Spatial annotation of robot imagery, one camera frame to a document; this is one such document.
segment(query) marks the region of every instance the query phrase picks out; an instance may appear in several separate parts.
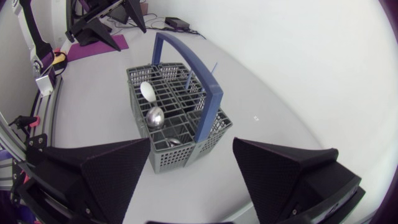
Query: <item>cable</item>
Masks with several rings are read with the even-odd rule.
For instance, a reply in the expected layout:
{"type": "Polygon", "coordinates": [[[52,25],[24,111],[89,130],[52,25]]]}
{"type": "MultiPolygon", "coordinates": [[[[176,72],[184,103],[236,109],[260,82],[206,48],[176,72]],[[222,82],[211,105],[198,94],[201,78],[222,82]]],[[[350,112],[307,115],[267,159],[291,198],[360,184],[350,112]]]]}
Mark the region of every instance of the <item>cable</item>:
{"type": "Polygon", "coordinates": [[[154,23],[156,23],[156,22],[163,22],[163,23],[165,24],[164,21],[155,21],[155,22],[153,22],[153,23],[150,24],[150,28],[155,28],[155,27],[153,27],[152,25],[153,25],[154,23]]]}
{"type": "MultiPolygon", "coordinates": [[[[164,17],[157,17],[156,14],[151,13],[151,14],[147,14],[147,15],[155,15],[155,18],[153,19],[149,19],[147,21],[145,21],[145,23],[149,22],[149,21],[153,21],[155,19],[164,19],[164,17]]],[[[112,18],[108,18],[107,19],[108,22],[113,22],[114,26],[117,28],[121,28],[120,30],[118,30],[116,33],[112,34],[118,34],[119,32],[121,32],[124,29],[130,29],[130,28],[137,28],[138,26],[136,24],[132,24],[131,22],[129,22],[129,26],[117,26],[116,25],[116,21],[112,18]]],[[[152,25],[155,24],[156,22],[164,22],[164,21],[154,21],[150,24],[150,26],[146,26],[146,29],[152,29],[152,30],[160,30],[160,31],[170,31],[170,32],[178,32],[178,33],[187,33],[187,34],[194,34],[194,35],[199,35],[201,37],[203,37],[205,40],[206,37],[201,35],[197,30],[191,30],[191,29],[187,29],[187,30],[178,30],[178,29],[174,29],[174,28],[169,28],[169,27],[163,27],[163,28],[158,28],[158,27],[153,27],[152,25]]]]}

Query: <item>white table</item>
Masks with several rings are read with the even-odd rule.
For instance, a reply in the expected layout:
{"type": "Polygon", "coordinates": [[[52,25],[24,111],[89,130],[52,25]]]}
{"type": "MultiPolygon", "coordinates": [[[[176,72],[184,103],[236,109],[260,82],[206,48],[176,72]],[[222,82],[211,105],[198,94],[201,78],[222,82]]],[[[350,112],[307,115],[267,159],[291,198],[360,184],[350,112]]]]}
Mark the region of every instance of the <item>white table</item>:
{"type": "MultiPolygon", "coordinates": [[[[143,34],[139,29],[126,29],[121,34],[129,49],[68,64],[55,119],[56,147],[140,138],[130,107],[126,69],[151,62],[155,31],[143,34]]],[[[248,203],[248,190],[232,152],[235,136],[320,148],[301,120],[248,69],[198,35],[171,34],[187,44],[210,70],[218,62],[214,76],[224,91],[221,107],[233,127],[210,154],[189,167],[154,174],[147,161],[124,223],[216,222],[248,203]]],[[[169,44],[164,44],[161,61],[187,65],[169,44]]]]}

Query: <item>white surface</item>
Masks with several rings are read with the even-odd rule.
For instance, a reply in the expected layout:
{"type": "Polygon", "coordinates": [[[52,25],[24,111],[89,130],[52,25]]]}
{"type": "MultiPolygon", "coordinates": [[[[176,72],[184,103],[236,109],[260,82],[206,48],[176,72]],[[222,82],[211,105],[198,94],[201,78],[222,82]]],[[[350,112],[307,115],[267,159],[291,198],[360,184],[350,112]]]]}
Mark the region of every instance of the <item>white surface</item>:
{"type": "MultiPolygon", "coordinates": [[[[68,64],[58,101],[56,147],[92,146],[139,137],[126,69],[151,62],[155,32],[123,32],[128,32],[129,49],[68,64]]],[[[320,147],[288,107],[228,54],[197,35],[174,35],[208,68],[218,62],[214,76],[224,91],[221,107],[233,127],[209,155],[189,167],[156,175],[147,161],[124,223],[216,222],[247,204],[249,194],[232,152],[235,136],[309,149],[320,147]],[[250,99],[253,95],[260,97],[250,99]]],[[[164,44],[161,61],[183,59],[164,44]]]]}
{"type": "Polygon", "coordinates": [[[65,35],[65,32],[67,31],[67,11],[65,0],[51,1],[51,17],[49,21],[51,21],[55,47],[61,47],[67,40],[65,35]]]}
{"type": "Polygon", "coordinates": [[[0,111],[7,122],[30,115],[37,93],[29,49],[11,2],[6,1],[0,11],[0,111]]]}
{"type": "Polygon", "coordinates": [[[42,39],[50,43],[51,47],[55,49],[57,45],[55,44],[52,25],[52,2],[52,0],[33,0],[30,3],[30,6],[42,39]]]}
{"type": "Polygon", "coordinates": [[[366,191],[347,223],[379,206],[398,163],[389,147],[398,137],[398,48],[379,1],[148,2],[149,12],[185,20],[241,62],[323,147],[340,150],[366,191]]]}

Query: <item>purple mat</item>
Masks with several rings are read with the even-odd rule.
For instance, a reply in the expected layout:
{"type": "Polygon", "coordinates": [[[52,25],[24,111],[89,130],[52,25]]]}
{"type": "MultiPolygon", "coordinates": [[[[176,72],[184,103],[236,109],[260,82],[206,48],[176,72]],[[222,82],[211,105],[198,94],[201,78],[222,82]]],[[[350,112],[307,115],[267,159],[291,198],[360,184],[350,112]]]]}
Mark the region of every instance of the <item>purple mat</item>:
{"type": "MultiPolygon", "coordinates": [[[[112,36],[112,38],[119,45],[121,50],[129,48],[129,46],[122,34],[112,36]]],[[[112,52],[112,51],[116,51],[116,50],[100,41],[98,41],[97,43],[94,43],[94,44],[84,46],[84,47],[80,46],[79,44],[73,44],[70,47],[70,50],[68,53],[68,62],[71,62],[73,60],[78,60],[81,58],[85,58],[85,57],[89,57],[92,55],[98,55],[98,54],[112,52]]]]}

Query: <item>white wall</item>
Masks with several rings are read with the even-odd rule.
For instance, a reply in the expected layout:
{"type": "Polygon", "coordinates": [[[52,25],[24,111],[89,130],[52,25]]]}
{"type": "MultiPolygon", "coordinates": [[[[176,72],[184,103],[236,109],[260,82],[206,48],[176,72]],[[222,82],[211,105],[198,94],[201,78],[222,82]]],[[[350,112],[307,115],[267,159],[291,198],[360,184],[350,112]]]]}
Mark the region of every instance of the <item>white wall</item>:
{"type": "Polygon", "coordinates": [[[65,32],[67,31],[67,11],[66,0],[51,1],[51,23],[53,29],[54,44],[61,47],[67,40],[65,32]]]}
{"type": "Polygon", "coordinates": [[[29,116],[37,93],[29,49],[11,2],[0,11],[0,111],[8,122],[29,116]]]}
{"type": "Polygon", "coordinates": [[[398,163],[398,48],[378,1],[148,2],[235,57],[339,149],[367,191],[348,223],[377,209],[398,163]]]}
{"type": "Polygon", "coordinates": [[[52,25],[52,2],[51,0],[32,0],[30,6],[42,39],[50,43],[51,47],[55,49],[57,45],[52,25]]]}

